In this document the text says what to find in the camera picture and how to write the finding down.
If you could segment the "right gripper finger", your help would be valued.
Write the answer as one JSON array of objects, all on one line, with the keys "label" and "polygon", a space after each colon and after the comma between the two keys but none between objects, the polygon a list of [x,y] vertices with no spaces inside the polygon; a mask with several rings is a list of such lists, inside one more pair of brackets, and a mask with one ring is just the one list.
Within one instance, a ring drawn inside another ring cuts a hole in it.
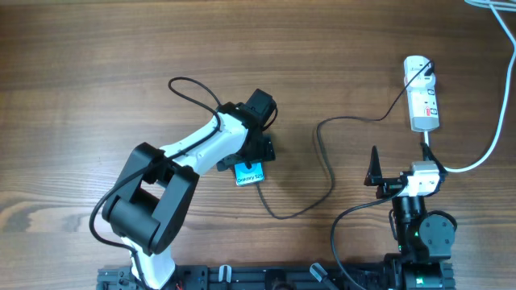
[{"label": "right gripper finger", "polygon": [[382,172],[380,158],[376,146],[372,147],[368,171],[364,179],[365,186],[378,186],[382,184]]},{"label": "right gripper finger", "polygon": [[426,143],[420,143],[420,146],[422,148],[422,157],[425,161],[432,161],[436,164],[439,174],[441,176],[447,176],[448,172],[444,168],[444,166],[439,162],[439,160],[435,157],[433,152],[431,151],[430,147]]}]

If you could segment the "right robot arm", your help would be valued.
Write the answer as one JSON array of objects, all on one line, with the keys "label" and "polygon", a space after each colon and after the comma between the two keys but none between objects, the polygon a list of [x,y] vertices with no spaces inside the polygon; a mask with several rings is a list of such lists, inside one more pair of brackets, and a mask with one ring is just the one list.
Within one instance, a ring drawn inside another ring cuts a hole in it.
[{"label": "right robot arm", "polygon": [[378,200],[392,203],[389,223],[398,244],[398,253],[385,255],[382,262],[382,289],[456,288],[449,259],[457,221],[451,214],[429,211],[425,205],[425,200],[440,190],[447,170],[428,145],[422,143],[421,147],[423,159],[393,178],[382,175],[378,150],[371,150],[364,184],[377,187]]}]

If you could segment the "blue Galaxy smartphone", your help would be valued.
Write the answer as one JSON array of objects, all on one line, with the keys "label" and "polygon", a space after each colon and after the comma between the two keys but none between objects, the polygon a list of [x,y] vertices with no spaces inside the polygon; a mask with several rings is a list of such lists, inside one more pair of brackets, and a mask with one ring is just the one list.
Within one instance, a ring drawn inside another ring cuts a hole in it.
[{"label": "blue Galaxy smartphone", "polygon": [[254,163],[248,167],[245,163],[236,164],[235,180],[238,186],[246,186],[264,181],[264,169],[262,163]]}]

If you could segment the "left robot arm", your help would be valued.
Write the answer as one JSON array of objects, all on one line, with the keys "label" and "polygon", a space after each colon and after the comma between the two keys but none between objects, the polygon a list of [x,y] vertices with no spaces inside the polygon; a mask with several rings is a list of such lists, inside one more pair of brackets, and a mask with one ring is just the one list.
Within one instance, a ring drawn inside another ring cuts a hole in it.
[{"label": "left robot arm", "polygon": [[201,176],[234,169],[237,183],[264,179],[262,164],[275,153],[264,132],[277,114],[273,97],[258,89],[245,103],[218,106],[201,129],[174,144],[141,143],[95,211],[129,250],[138,289],[162,289],[176,264],[171,243],[179,233]]}]

